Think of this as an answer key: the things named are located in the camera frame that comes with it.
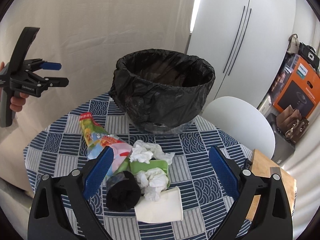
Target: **wooden cutting board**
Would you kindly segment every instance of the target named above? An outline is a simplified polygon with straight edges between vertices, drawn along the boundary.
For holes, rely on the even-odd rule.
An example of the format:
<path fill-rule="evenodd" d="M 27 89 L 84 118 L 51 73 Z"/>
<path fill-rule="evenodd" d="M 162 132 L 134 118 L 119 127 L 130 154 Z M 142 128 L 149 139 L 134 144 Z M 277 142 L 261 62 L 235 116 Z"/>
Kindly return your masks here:
<path fill-rule="evenodd" d="M 253 151 L 251 161 L 252 165 L 250 170 L 254 175 L 270 178 L 272 174 L 277 173 L 281 177 L 288 196 L 291 213 L 293 213 L 294 200 L 297 192 L 297 181 L 258 150 Z M 260 196 L 254 196 L 246 219 L 250 221 L 253 220 L 259 200 Z"/>

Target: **orange box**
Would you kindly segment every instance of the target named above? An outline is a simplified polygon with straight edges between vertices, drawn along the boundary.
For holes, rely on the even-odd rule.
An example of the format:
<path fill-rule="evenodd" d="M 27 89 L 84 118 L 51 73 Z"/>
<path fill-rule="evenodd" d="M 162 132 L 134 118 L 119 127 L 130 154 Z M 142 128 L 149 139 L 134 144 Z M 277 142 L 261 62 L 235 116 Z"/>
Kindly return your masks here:
<path fill-rule="evenodd" d="M 298 54 L 291 56 L 270 93 L 273 106 L 282 112 L 289 105 L 309 117 L 320 101 L 320 78 Z"/>

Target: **white chair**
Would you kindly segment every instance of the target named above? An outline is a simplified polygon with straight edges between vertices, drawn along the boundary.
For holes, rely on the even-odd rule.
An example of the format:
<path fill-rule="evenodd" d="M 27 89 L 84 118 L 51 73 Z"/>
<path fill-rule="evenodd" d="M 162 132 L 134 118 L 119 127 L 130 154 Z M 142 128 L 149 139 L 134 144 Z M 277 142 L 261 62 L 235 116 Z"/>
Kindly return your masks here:
<path fill-rule="evenodd" d="M 217 98 L 201 116 L 249 149 L 257 149 L 272 158 L 276 145 L 272 128 L 249 103 L 234 97 Z"/>

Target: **silver screw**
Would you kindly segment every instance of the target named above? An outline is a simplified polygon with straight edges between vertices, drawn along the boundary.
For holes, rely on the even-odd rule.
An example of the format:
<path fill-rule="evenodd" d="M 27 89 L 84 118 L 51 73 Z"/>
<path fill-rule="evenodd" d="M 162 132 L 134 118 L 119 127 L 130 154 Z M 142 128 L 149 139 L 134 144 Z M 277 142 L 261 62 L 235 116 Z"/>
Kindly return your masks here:
<path fill-rule="evenodd" d="M 280 180 L 280 176 L 279 176 L 278 174 L 273 174 L 273 178 L 274 178 L 275 180 Z"/>
<path fill-rule="evenodd" d="M 49 175 L 48 175 L 48 174 L 44 174 L 44 175 L 42 176 L 42 180 L 47 180 L 47 179 L 49 179 Z"/>
<path fill-rule="evenodd" d="M 251 175 L 251 171 L 249 171 L 249 170 L 243 170 L 242 173 L 243 173 L 244 176 L 250 176 Z"/>
<path fill-rule="evenodd" d="M 79 170 L 74 170 L 74 171 L 71 172 L 72 176 L 78 176 L 79 174 L 80 174 Z"/>

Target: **black handbag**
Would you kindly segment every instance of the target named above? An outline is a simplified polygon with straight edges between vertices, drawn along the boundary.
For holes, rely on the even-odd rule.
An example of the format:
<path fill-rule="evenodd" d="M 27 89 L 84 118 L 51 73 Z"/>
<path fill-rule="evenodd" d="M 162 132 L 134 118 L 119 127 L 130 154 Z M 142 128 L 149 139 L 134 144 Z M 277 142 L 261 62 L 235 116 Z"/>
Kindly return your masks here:
<path fill-rule="evenodd" d="M 315 70 L 318 70 L 319 57 L 316 55 L 316 51 L 313 47 L 300 42 L 299 55 L 303 57 Z"/>

